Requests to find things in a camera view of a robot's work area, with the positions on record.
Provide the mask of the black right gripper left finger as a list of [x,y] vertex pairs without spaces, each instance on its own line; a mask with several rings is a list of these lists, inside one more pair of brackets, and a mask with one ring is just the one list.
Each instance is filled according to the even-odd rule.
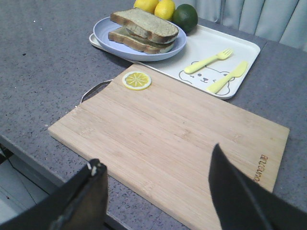
[[93,159],[43,201],[1,224],[2,230],[101,230],[106,218],[107,168]]

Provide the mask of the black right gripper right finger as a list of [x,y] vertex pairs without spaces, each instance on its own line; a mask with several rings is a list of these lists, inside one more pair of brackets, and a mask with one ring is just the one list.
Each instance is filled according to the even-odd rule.
[[234,166],[218,144],[209,170],[213,205],[224,230],[305,230],[306,212],[286,203]]

